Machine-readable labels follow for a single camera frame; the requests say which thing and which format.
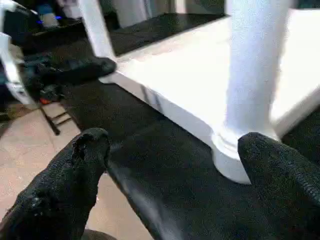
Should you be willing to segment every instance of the white tabletop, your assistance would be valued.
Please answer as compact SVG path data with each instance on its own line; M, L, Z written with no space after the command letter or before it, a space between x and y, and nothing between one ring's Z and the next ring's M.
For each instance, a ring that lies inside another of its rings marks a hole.
M226 113L230 23L226 17L123 55L113 81L212 146ZM319 23L320 10L290 12L270 113L280 136L320 103Z

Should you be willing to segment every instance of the red object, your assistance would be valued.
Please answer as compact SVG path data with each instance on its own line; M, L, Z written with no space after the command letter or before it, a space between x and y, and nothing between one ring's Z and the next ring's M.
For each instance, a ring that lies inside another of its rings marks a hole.
M42 104L44 104L44 105L51 103L51 101L49 101L49 100L47 100L47 99L44 99L44 98L42 98L42 97L40 98L40 102L41 102Z

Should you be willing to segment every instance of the black glove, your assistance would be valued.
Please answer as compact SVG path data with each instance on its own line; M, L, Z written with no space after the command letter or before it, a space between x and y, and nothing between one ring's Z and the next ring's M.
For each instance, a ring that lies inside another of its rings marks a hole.
M238 152L278 239L320 239L320 167L259 133L240 138Z
M0 223L0 240L80 240L108 155L105 130L75 137L18 195Z

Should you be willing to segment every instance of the black mat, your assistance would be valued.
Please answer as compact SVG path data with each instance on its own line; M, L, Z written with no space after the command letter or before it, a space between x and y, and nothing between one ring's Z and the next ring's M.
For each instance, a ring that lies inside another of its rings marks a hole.
M81 130L110 132L108 172L154 239L274 239L253 188L223 177L203 142L115 84L89 83L68 96L64 105ZM300 152L316 147L319 113L284 142Z
M129 27L114 30L114 24L111 24L108 28L114 52L119 56L222 17L224 17L223 14L166 13ZM82 24L69 30L64 29L37 36L34 38L32 47L37 53L51 52L54 56L58 56L57 60L78 59L93 55Z

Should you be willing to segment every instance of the tile floor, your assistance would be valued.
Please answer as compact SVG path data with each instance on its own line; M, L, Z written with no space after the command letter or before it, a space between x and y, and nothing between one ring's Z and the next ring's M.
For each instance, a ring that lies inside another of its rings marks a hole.
M64 109L59 105L46 106L50 116ZM39 110L15 120L0 138L0 219L17 194L80 130L74 122L59 127L55 136ZM87 227L107 233L117 240L152 240L149 232L129 206L111 178L104 174L99 182L96 206L92 209Z

